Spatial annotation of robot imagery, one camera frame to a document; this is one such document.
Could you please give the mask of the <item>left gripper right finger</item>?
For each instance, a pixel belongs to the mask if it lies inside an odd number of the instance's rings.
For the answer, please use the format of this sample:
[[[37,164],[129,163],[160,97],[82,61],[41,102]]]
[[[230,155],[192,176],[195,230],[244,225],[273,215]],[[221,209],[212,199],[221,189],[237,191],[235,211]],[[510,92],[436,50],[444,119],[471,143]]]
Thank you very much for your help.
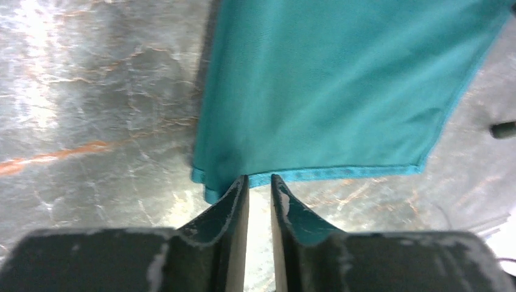
[[[470,232],[348,233],[271,177],[277,291],[514,291],[515,277]]]

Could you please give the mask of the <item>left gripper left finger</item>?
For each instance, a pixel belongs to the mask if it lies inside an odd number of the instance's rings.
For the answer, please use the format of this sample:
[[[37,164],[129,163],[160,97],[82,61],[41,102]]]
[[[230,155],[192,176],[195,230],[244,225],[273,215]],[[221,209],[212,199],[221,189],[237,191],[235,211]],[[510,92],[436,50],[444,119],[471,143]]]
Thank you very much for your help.
[[[1,267],[2,291],[242,291],[248,177],[175,228],[40,229]]]

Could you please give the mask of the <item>teal cloth napkin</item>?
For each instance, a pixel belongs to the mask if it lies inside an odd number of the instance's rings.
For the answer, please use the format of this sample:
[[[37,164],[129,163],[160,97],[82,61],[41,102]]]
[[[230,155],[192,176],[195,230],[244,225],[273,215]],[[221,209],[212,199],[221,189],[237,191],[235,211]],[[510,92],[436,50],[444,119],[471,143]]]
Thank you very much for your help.
[[[192,180],[420,173],[512,1],[222,1]]]

